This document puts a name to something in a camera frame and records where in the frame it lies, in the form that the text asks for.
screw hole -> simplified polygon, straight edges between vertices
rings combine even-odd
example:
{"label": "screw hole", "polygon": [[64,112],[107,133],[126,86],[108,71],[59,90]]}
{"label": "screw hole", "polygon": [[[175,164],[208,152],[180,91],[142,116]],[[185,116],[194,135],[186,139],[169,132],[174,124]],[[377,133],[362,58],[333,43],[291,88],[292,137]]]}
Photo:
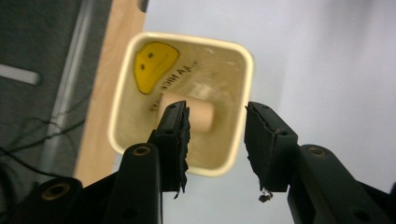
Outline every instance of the screw hole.
{"label": "screw hole", "polygon": [[70,185],[67,183],[55,184],[44,190],[44,192],[41,194],[41,198],[46,201],[52,201],[61,198],[69,190],[70,190]]}
{"label": "screw hole", "polygon": [[326,157],[327,156],[326,152],[321,148],[309,147],[308,151],[310,151],[312,154],[314,154],[317,157]]}
{"label": "screw hole", "polygon": [[146,154],[149,154],[149,147],[139,147],[139,148],[135,148],[133,153],[136,156],[144,156]]}

cable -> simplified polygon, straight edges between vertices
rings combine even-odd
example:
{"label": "cable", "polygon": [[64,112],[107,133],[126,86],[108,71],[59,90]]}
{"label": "cable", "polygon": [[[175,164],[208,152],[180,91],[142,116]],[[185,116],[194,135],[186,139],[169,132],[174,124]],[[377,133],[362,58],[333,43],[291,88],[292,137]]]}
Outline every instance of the cable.
{"label": "cable", "polygon": [[42,124],[36,125],[32,130],[30,130],[29,132],[25,133],[24,130],[26,129],[27,123],[30,120],[32,120],[32,119],[37,119],[37,120],[40,120],[41,123],[49,124],[49,122],[44,121],[42,119],[38,119],[38,118],[27,118],[27,119],[24,119],[22,121],[22,123],[21,123],[20,128],[17,130],[17,137],[14,140],[12,140],[10,143],[6,144],[4,146],[4,148],[13,147],[13,146],[17,145],[22,140],[23,137],[29,136],[32,133],[36,133],[37,130],[42,127]]}
{"label": "cable", "polygon": [[56,175],[56,174],[53,174],[53,173],[47,173],[47,172],[44,172],[44,171],[40,171],[40,170],[36,169],[35,167],[29,165],[28,163],[22,161],[22,160],[19,159],[18,157],[14,156],[12,153],[10,153],[10,152],[4,150],[2,147],[0,147],[0,151],[2,151],[6,156],[10,157],[11,159],[13,159],[14,161],[16,161],[16,162],[19,163],[20,165],[22,165],[22,166],[24,166],[25,168],[27,168],[27,169],[29,169],[29,170],[35,172],[35,173],[38,173],[38,174],[40,174],[40,175],[47,175],[47,176],[51,176],[51,177],[65,177],[65,176],[63,176],[63,175]]}
{"label": "cable", "polygon": [[44,138],[42,138],[42,139],[39,139],[39,140],[37,140],[37,141],[35,141],[35,142],[33,142],[33,143],[30,143],[30,144],[27,144],[27,145],[24,145],[24,146],[21,146],[21,147],[14,147],[14,148],[12,148],[12,149],[5,150],[5,151],[6,151],[6,152],[9,152],[9,153],[15,153],[15,152],[24,150],[24,149],[26,149],[26,148],[39,146],[39,145],[43,144],[47,139],[51,139],[51,138],[53,138],[53,137],[55,137],[55,136],[58,136],[58,135],[61,135],[61,134],[64,134],[64,133],[69,133],[69,132],[75,130],[77,127],[79,127],[79,126],[81,126],[82,124],[84,124],[84,122],[85,122],[85,119],[83,119],[83,120],[77,122],[76,124],[74,124],[74,125],[68,127],[67,129],[64,129],[63,131],[61,131],[61,132],[59,132],[59,133],[55,133],[55,134],[53,134],[53,135],[46,136],[46,137],[44,137]]}
{"label": "cable", "polygon": [[[73,141],[72,137],[71,137],[69,134],[65,133],[64,130],[63,130],[61,127],[59,127],[59,125],[58,125],[57,123],[52,122],[52,121],[43,120],[43,119],[40,119],[40,118],[28,118],[28,119],[25,119],[25,120],[22,122],[22,124],[27,123],[27,121],[32,120],[32,119],[38,120],[38,121],[40,121],[40,122],[43,123],[43,124],[53,124],[53,125],[55,125],[56,128],[58,128],[59,130],[61,130],[61,134],[63,134],[64,137],[66,137],[67,140],[69,141],[69,144],[70,144],[70,146],[71,146],[71,148],[72,148],[73,157],[74,157],[74,158],[77,157],[77,147],[76,147],[76,143]],[[15,140],[13,140],[10,144],[8,144],[8,146],[16,145],[24,136],[29,135],[29,134],[32,133],[33,131],[34,131],[34,130],[30,131],[29,133],[20,134]]]}
{"label": "cable", "polygon": [[81,99],[77,103],[75,103],[73,106],[71,106],[68,110],[59,113],[57,116],[70,114],[73,111],[75,111],[76,109],[78,109],[86,100],[88,100],[88,98],[91,97],[91,93],[92,93],[92,89],[90,89],[87,93],[85,93],[85,95],[83,97],[81,97]]}

